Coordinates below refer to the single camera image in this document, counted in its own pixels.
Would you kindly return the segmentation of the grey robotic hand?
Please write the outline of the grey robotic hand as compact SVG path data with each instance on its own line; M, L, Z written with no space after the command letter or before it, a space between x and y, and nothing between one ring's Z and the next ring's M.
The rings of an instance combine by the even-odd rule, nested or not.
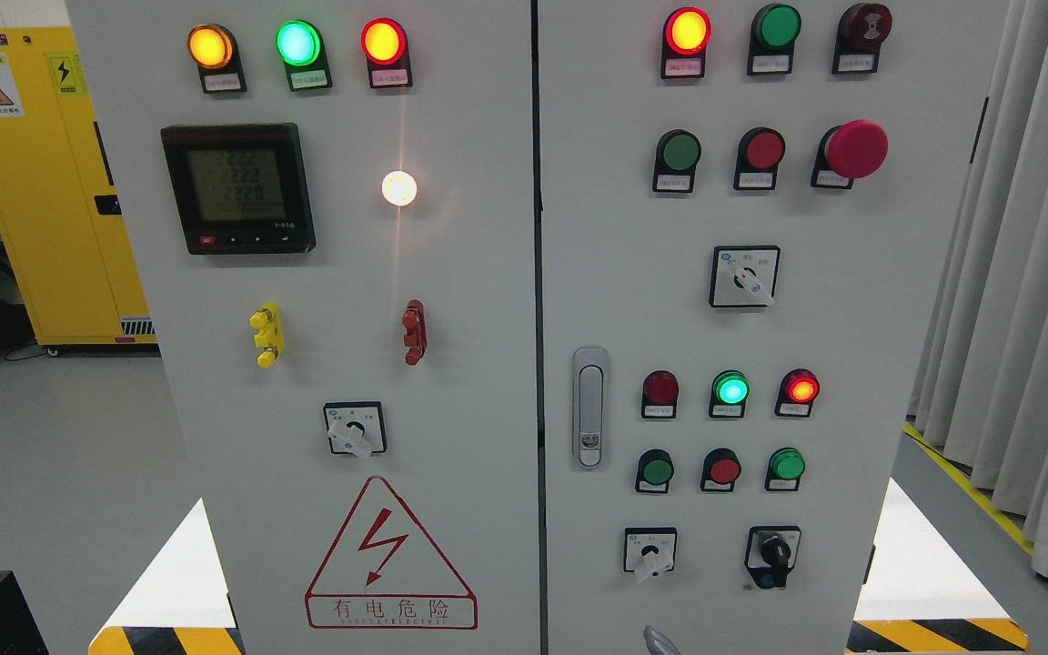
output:
M643 639L649 655L680 655L677 646L670 641L665 634L651 626L645 626Z

